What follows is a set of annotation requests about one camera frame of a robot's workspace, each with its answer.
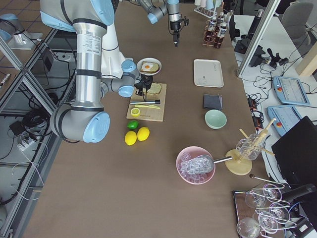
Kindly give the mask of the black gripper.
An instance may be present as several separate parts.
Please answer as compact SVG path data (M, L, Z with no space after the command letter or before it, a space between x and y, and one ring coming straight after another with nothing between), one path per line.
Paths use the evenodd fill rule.
M141 74L135 82L136 95L146 96L147 91L151 88L152 82L153 76Z
M184 26L188 26L189 20L177 20L169 22L169 32L173 34L174 46L178 47L179 44L179 33L182 31Z

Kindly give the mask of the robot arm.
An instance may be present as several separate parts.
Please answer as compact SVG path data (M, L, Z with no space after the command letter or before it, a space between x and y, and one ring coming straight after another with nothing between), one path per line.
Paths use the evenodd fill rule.
M137 0L136 3L146 12L148 20L156 24L164 16L168 16L168 30L173 36L174 46L179 44L180 32L184 26L189 24L189 19L182 16L178 0L167 0L161 6L154 6L151 0Z
M75 100L53 112L51 129L70 143L100 142L110 126L110 116L104 111L101 98L109 90L131 97L140 77L130 59L120 63L120 78L102 77L103 37L116 37L110 30L114 24L113 4L110 0L42 0L40 13L45 25L77 34Z

